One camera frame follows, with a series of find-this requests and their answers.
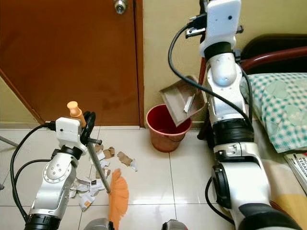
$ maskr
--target metal rod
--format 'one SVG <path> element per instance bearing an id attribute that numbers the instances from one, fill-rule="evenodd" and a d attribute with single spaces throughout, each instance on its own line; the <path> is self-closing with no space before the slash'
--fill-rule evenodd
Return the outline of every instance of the metal rod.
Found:
<path id="1" fill-rule="evenodd" d="M 11 140 L 8 140 L 8 139 L 6 139 L 6 138 L 4 138 L 2 136 L 0 136 L 0 140 L 4 141 L 5 143 L 8 143 L 8 144 L 10 144 L 12 146 L 15 146 L 15 147 L 18 146 L 18 144 L 16 144 L 15 142 L 12 142 Z"/>
<path id="2" fill-rule="evenodd" d="M 96 151 L 95 151 L 95 148 L 94 148 L 93 144 L 92 144 L 92 143 L 88 143 L 88 144 L 87 144 L 87 149 L 88 149 L 88 152 L 89 152 L 89 154 L 90 154 L 90 156 L 91 156 L 91 158 L 92 158 L 92 161 L 93 161 L 93 163 L 94 163 L 94 166 L 95 166 L 97 172 L 98 172 L 99 175 L 100 175 L 100 178 L 101 178 L 101 180 L 102 180 L 102 183 L 104 184 L 104 186 L 105 186 L 105 188 L 106 188 L 106 192 L 107 192 L 107 193 L 111 193 L 110 186 L 109 186 L 108 182 L 106 181 L 105 175 L 104 175 L 103 172 L 102 172 L 101 165 L 100 165 L 100 162 L 99 162 L 99 160 L 98 160 L 98 157 L 97 157 L 97 154 L 96 154 Z"/>

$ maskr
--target door knob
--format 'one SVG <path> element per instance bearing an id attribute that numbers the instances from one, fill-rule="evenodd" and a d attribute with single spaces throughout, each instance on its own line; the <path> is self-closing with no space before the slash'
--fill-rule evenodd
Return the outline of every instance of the door knob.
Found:
<path id="1" fill-rule="evenodd" d="M 115 11 L 118 14 L 123 14 L 127 9 L 128 3 L 126 0 L 114 0 Z"/>

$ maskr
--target red bucket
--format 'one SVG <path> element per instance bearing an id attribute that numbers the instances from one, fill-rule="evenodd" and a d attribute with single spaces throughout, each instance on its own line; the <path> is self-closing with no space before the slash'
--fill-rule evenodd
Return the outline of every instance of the red bucket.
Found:
<path id="1" fill-rule="evenodd" d="M 146 115 L 146 122 L 150 129 L 152 144 L 161 152 L 171 152 L 177 149 L 192 125 L 189 118 L 176 127 L 165 104 L 152 108 Z"/>

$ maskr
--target book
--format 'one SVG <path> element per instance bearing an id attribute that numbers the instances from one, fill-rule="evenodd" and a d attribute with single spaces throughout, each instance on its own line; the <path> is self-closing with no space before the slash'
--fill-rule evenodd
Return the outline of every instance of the book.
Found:
<path id="1" fill-rule="evenodd" d="M 307 194 L 307 153 L 286 154 L 284 158 Z"/>

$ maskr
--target orange broom bristles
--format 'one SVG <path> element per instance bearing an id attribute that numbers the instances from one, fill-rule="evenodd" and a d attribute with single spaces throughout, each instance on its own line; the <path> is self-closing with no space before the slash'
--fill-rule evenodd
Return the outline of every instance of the orange broom bristles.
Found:
<path id="1" fill-rule="evenodd" d="M 115 230 L 119 228 L 120 219 L 128 209 L 129 191 L 126 180 L 121 176 L 120 169 L 112 173 L 111 193 L 109 194 L 109 221 L 113 222 Z"/>

